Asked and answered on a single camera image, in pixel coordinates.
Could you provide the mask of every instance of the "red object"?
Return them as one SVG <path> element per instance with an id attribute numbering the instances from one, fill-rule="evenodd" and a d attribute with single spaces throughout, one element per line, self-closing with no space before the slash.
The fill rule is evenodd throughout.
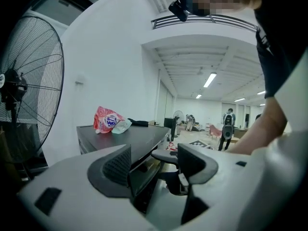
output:
<path id="1" fill-rule="evenodd" d="M 124 120 L 125 118 L 117 112 L 99 106 L 94 115 L 93 127 L 100 133 L 108 133 L 119 121 Z"/>
<path id="2" fill-rule="evenodd" d="M 210 134 L 216 137 L 221 137 L 222 131 L 218 130 L 214 125 L 210 125 Z"/>
<path id="3" fill-rule="evenodd" d="M 170 150 L 170 151 L 177 151 L 177 150 L 178 150 L 178 148 L 175 146 L 175 144 L 174 144 L 174 143 L 169 142 L 169 145 L 168 145 L 168 147 L 166 148 L 166 150 Z"/>

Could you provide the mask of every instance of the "ceiling light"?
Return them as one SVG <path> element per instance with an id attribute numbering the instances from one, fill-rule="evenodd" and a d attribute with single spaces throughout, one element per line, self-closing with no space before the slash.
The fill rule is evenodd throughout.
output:
<path id="1" fill-rule="evenodd" d="M 242 101 L 242 100 L 244 100 L 244 99 L 245 99 L 245 98 L 241 98 L 241 99 L 235 100 L 235 102 Z"/>
<path id="2" fill-rule="evenodd" d="M 208 87 L 213 81 L 213 79 L 216 77 L 216 75 L 217 75 L 216 73 L 211 73 L 210 77 L 207 79 L 203 87 Z"/>

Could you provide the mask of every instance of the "floor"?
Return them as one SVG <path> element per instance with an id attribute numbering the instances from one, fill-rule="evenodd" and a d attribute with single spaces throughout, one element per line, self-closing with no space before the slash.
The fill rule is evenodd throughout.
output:
<path id="1" fill-rule="evenodd" d="M 180 135 L 177 138 L 174 138 L 173 143 L 178 146 L 178 143 L 184 143 L 184 144 L 189 144 L 194 141 L 201 141 L 204 144 L 209 144 L 211 147 L 214 147 L 214 149 L 218 150 L 219 146 L 219 138 L 216 136 L 207 136 L 207 132 L 201 131 L 201 132 L 196 132 L 196 131 L 185 131 L 182 130 L 180 132 Z M 226 146 L 226 142 L 224 142 L 223 145 L 223 150 Z M 230 143 L 228 149 L 231 149 L 234 146 L 234 143 Z"/>
<path id="2" fill-rule="evenodd" d="M 211 147 L 218 150 L 219 138 L 207 136 L 205 131 L 195 132 L 183 130 L 173 142 L 177 146 L 178 143 L 191 143 L 195 141 L 210 144 Z M 163 168 L 164 172 L 176 170 L 176 167 L 171 164 L 165 164 Z M 158 180 L 145 217 L 160 231 L 175 229 L 180 226 L 186 198 L 187 196 L 175 196 L 171 194 L 167 189 L 166 183 Z"/>

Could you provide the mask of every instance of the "fan guard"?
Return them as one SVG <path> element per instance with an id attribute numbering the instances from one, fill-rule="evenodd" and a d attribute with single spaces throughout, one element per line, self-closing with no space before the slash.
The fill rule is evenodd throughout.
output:
<path id="1" fill-rule="evenodd" d="M 174 112 L 173 117 L 178 117 L 177 125 L 180 125 L 181 122 L 184 120 L 184 114 L 181 110 L 177 110 L 176 112 Z"/>
<path id="2" fill-rule="evenodd" d="M 55 29 L 39 17 L 22 17 L 0 59 L 0 154 L 6 162 L 24 162 L 40 149 L 58 110 L 63 78 Z"/>

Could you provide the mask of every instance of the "ceiling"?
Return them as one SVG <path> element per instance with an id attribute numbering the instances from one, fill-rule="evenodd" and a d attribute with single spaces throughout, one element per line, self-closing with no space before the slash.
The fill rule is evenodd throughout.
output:
<path id="1" fill-rule="evenodd" d="M 260 105 L 264 103 L 264 77 L 252 44 L 232 38 L 213 35 L 184 37 L 177 43 L 152 49 L 156 63 L 166 69 L 179 98 L 218 100 Z M 212 72 L 216 78 L 208 88 L 204 84 Z"/>

